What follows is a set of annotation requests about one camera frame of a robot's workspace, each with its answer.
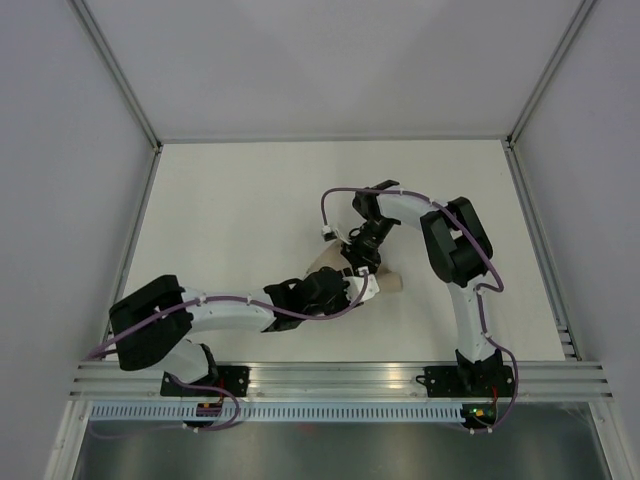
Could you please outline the beige cloth napkin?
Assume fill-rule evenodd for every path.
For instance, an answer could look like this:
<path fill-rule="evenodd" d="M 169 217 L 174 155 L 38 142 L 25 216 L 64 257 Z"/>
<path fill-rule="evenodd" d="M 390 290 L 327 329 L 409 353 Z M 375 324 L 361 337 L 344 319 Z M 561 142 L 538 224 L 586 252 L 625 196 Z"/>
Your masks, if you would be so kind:
<path fill-rule="evenodd" d="M 324 267 L 339 271 L 345 278 L 346 296 L 349 300 L 354 300 L 362 291 L 363 280 L 351 280 L 351 277 L 359 275 L 358 269 L 365 264 L 359 260 L 349 260 L 342 253 L 343 243 L 334 241 L 331 243 L 310 265 L 304 278 Z M 397 293 L 403 289 L 403 280 L 399 273 L 391 271 L 386 265 L 381 264 L 376 272 L 369 269 L 368 286 L 363 297 L 364 301 L 372 298 L 378 293 Z"/>

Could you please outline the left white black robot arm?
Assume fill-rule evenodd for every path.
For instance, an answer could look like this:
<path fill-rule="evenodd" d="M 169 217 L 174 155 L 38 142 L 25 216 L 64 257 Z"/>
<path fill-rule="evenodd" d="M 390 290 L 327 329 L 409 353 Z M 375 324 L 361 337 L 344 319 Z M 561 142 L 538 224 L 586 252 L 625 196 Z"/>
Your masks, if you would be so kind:
<path fill-rule="evenodd" d="M 217 367 L 210 347 L 192 342 L 191 334 L 280 333 L 352 308 L 346 278 L 329 267 L 244 294 L 197 291 L 166 274 L 115 303 L 109 319 L 121 370 L 161 368 L 206 396 L 217 387 Z"/>

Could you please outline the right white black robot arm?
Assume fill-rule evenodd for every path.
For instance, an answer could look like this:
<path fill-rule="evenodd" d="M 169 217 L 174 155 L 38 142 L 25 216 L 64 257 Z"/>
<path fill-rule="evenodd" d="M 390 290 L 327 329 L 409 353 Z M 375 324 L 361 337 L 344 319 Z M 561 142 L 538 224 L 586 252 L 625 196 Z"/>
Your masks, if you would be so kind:
<path fill-rule="evenodd" d="M 504 364 L 514 356 L 491 338 L 483 292 L 502 292 L 504 284 L 491 264 L 493 247 L 482 223 L 465 197 L 440 203 L 423 194 L 402 190 L 386 180 L 373 187 L 355 188 L 352 206 L 364 219 L 350 231 L 341 254 L 370 272 L 381 269 L 379 248 L 391 229 L 405 225 L 420 231 L 429 264 L 446 284 L 457 327 L 456 367 L 449 384 L 439 387 L 440 375 L 425 371 L 431 395 L 484 397 L 517 393 L 518 370 Z"/>

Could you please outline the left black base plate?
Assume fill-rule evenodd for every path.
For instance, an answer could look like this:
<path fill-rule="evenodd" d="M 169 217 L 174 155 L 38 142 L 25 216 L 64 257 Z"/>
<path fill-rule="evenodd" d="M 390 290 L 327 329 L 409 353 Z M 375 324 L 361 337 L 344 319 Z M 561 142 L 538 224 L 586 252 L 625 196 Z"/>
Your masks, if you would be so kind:
<path fill-rule="evenodd" d="M 218 376 L 204 377 L 194 384 L 183 386 L 177 383 L 168 373 L 163 374 L 160 396 L 161 397 L 219 397 L 220 389 L 229 392 L 237 398 L 247 395 L 250 383 L 250 369 L 248 366 L 222 365 L 217 367 Z"/>

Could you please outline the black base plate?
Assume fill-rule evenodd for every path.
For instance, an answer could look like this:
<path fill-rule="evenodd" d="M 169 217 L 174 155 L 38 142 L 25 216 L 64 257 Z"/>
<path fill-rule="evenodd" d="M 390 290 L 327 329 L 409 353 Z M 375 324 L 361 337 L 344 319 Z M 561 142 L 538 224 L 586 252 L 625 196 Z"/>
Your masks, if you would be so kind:
<path fill-rule="evenodd" d="M 177 383 L 168 373 L 163 374 L 160 396 L 161 397 L 219 397 L 220 389 L 229 392 L 237 398 L 247 395 L 250 383 L 250 369 L 248 366 L 222 365 L 217 367 L 218 376 L 204 377 L 194 384 L 183 386 Z"/>
<path fill-rule="evenodd" d="M 506 398 L 515 392 L 515 379 L 509 366 L 479 375 L 463 375 L 457 366 L 426 366 L 415 381 L 429 398 Z"/>

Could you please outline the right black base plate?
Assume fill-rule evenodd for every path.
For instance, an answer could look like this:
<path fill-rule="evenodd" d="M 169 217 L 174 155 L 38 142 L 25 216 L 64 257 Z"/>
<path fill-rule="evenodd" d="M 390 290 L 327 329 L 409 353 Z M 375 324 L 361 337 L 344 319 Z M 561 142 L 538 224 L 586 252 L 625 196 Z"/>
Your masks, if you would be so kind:
<path fill-rule="evenodd" d="M 429 398 L 506 398 L 515 392 L 515 379 L 509 366 L 479 375 L 463 375 L 457 366 L 426 366 L 415 381 Z"/>

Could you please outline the left aluminium side rail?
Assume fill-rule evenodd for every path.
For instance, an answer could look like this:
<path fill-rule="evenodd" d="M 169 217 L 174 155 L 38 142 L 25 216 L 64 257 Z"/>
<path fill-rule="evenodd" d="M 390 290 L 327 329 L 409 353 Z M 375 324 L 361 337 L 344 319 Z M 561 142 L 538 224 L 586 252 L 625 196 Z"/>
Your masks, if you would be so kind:
<path fill-rule="evenodd" d="M 144 183 L 142 184 L 140 195 L 136 200 L 136 203 L 134 204 L 132 223 L 128 230 L 126 242 L 124 245 L 124 251 L 116 272 L 115 283 L 107 303 L 103 332 L 100 340 L 98 341 L 99 344 L 104 343 L 109 338 L 111 332 L 109 309 L 114 303 L 119 301 L 124 294 L 127 279 L 129 276 L 129 270 L 131 268 L 133 257 L 135 255 L 135 249 L 137 246 L 142 224 L 144 222 L 147 204 L 149 202 L 149 198 L 153 189 L 163 150 L 164 146 L 162 144 L 159 144 L 154 151 L 154 155 L 144 176 Z"/>

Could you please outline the aluminium side rail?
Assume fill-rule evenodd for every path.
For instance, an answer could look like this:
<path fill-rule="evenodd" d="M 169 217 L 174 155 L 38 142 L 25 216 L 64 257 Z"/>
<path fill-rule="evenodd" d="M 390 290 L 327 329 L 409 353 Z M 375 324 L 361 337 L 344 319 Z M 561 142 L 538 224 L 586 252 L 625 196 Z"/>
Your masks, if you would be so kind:
<path fill-rule="evenodd" d="M 568 361 L 582 361 L 583 357 L 570 324 L 567 304 L 561 292 L 551 252 L 546 242 L 542 224 L 537 215 L 532 193 L 525 178 L 524 168 L 516 152 L 515 143 L 510 137 L 506 137 L 501 143 L 516 195 L 523 212 L 524 221 L 533 246 L 545 292 L 550 303 L 552 315 L 559 332 L 565 359 Z"/>
<path fill-rule="evenodd" d="M 153 189 L 163 150 L 164 146 L 162 144 L 159 144 L 154 151 L 154 155 L 144 176 L 144 183 L 142 184 L 140 195 L 136 200 L 136 203 L 134 204 L 132 223 L 128 230 L 126 242 L 124 245 L 124 251 L 116 272 L 115 283 L 107 303 L 103 332 L 100 340 L 98 341 L 99 344 L 104 343 L 109 338 L 111 332 L 109 309 L 114 303 L 119 301 L 124 294 L 127 279 L 129 276 L 129 270 L 131 268 L 133 257 L 135 255 L 135 249 L 137 246 L 142 224 L 144 222 L 147 204 L 149 202 L 149 198 Z"/>

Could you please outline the right aluminium side rail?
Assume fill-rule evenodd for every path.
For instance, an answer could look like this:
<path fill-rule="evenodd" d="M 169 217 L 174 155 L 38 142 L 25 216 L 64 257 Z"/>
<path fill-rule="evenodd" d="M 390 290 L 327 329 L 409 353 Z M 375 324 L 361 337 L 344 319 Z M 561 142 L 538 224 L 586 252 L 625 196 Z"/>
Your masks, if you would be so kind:
<path fill-rule="evenodd" d="M 537 215 L 532 193 L 525 178 L 524 168 L 516 152 L 515 143 L 510 137 L 506 137 L 501 143 L 516 195 L 523 212 L 524 221 L 533 246 L 545 292 L 550 303 L 552 315 L 559 332 L 565 359 L 568 361 L 582 361 L 583 357 L 570 324 L 567 304 L 561 292 L 551 252 L 546 242 L 542 224 Z"/>

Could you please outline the aluminium front mounting rail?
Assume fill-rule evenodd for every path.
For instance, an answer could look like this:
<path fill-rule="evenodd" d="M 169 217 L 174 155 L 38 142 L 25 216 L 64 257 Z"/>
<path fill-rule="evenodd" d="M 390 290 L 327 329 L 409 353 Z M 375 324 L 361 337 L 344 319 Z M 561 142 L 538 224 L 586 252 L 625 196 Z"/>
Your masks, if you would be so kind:
<path fill-rule="evenodd" d="M 249 401 L 490 401 L 493 390 L 464 393 L 434 369 L 449 362 L 240 362 L 222 364 L 234 370 L 222 385 Z M 166 382 L 160 370 L 122 371 L 115 361 L 82 362 L 67 388 L 70 400 L 161 400 Z M 521 402 L 611 401 L 613 391 L 597 362 L 521 362 L 518 379 L 506 382 Z"/>

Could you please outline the right aluminium frame post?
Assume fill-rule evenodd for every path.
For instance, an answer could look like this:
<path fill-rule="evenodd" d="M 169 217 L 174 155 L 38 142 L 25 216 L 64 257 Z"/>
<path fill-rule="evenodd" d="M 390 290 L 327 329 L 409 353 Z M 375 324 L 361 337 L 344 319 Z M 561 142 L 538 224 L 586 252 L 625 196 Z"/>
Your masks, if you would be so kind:
<path fill-rule="evenodd" d="M 598 4 L 598 0 L 581 0 L 578 3 L 512 128 L 505 137 L 505 144 L 509 149 L 514 147 L 530 123 L 538 105 Z"/>

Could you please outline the aluminium frame post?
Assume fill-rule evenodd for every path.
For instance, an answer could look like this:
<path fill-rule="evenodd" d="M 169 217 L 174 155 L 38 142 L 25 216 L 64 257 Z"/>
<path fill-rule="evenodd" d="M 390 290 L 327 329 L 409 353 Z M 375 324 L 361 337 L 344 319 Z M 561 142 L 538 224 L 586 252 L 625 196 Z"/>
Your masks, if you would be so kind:
<path fill-rule="evenodd" d="M 89 3 L 85 0 L 69 0 L 67 4 L 73 11 L 81 28 L 88 36 L 91 45 L 98 54 L 127 109 L 133 116 L 151 149 L 154 152 L 158 152 L 162 147 L 162 142 L 148 119 Z"/>
<path fill-rule="evenodd" d="M 578 3 L 512 128 L 505 137 L 505 144 L 509 149 L 514 147 L 530 123 L 538 105 L 598 4 L 598 0 L 581 0 Z"/>

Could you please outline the left aluminium frame post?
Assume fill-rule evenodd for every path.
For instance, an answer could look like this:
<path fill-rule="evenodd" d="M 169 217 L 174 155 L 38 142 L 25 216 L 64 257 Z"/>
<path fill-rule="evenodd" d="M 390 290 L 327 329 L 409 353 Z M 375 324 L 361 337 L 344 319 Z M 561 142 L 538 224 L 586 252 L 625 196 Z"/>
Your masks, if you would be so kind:
<path fill-rule="evenodd" d="M 89 3 L 85 0 L 69 0 L 67 4 L 73 11 L 81 28 L 88 36 L 91 45 L 98 54 L 127 109 L 133 116 L 151 149 L 154 152 L 158 152 L 162 147 L 162 142 L 148 119 Z"/>

